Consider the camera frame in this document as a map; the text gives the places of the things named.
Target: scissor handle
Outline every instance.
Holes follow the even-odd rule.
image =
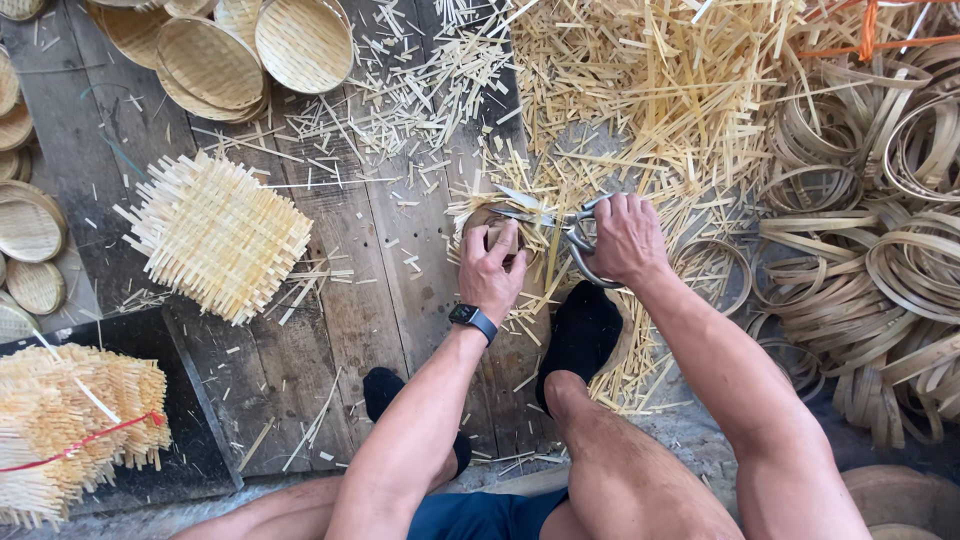
[[[581,251],[583,251],[584,253],[593,255],[597,248],[591,244],[589,240],[587,240],[587,235],[580,226],[580,220],[593,219],[593,208],[597,206],[597,203],[612,196],[613,193],[608,193],[602,197],[593,199],[589,203],[586,203],[583,206],[583,210],[576,213],[576,219],[573,222],[573,227],[566,232],[566,238],[570,240],[570,255],[573,257],[573,261],[577,263],[577,268],[580,269],[580,273],[595,285],[599,285],[604,288],[616,289],[625,285],[621,282],[614,282],[605,278],[601,278],[591,272],[590,269],[587,268],[587,263],[584,262],[584,256],[581,253]]]

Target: smartwatch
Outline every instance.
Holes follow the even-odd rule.
[[[487,336],[487,347],[490,347],[490,344],[493,343],[493,339],[496,337],[496,325],[488,319],[487,315],[484,315],[483,311],[477,306],[457,304],[453,310],[450,311],[449,319],[451,323],[479,329]]]

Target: forearm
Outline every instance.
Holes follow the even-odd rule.
[[[763,348],[668,267],[627,285],[735,450],[769,443],[784,428],[820,429]]]
[[[470,378],[486,346],[482,332],[454,326],[397,394],[350,463],[329,538],[406,535],[450,453]]]

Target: watch face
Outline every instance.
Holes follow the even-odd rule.
[[[470,317],[473,316],[473,312],[476,311],[476,307],[468,306],[467,304],[457,304],[457,306],[450,311],[450,320],[455,322],[464,322],[470,320]]]

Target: scissors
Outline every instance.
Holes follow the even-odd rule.
[[[512,198],[515,198],[515,199],[516,199],[515,195],[519,195],[521,197],[529,197],[529,195],[525,195],[523,193],[517,193],[512,189],[510,189],[509,187],[498,185],[497,188],[501,189],[504,193],[507,193],[508,195],[510,195]],[[501,215],[513,217],[514,219],[519,221],[533,223],[534,225],[543,225],[546,227],[560,227],[561,229],[566,231],[566,239],[570,241],[570,255],[573,257],[573,261],[577,263],[577,268],[580,269],[580,272],[584,275],[584,277],[590,280],[590,282],[604,288],[620,288],[625,285],[621,282],[614,282],[611,280],[601,278],[596,274],[594,274],[592,271],[590,271],[589,268],[587,268],[587,264],[584,262],[584,253],[588,255],[593,255],[596,252],[597,248],[595,245],[589,242],[589,240],[587,239],[587,235],[584,233],[583,226],[580,224],[580,222],[585,219],[594,219],[593,209],[594,207],[597,206],[597,203],[599,203],[604,199],[610,198],[613,195],[614,193],[608,193],[602,197],[597,197],[596,199],[593,199],[589,203],[586,203],[585,205],[583,205],[581,210],[576,213],[568,213],[568,214],[557,215],[557,216],[553,216],[550,214],[543,214],[543,213],[525,212],[523,210],[514,209],[514,208],[500,208],[500,209],[491,209],[491,210]]]

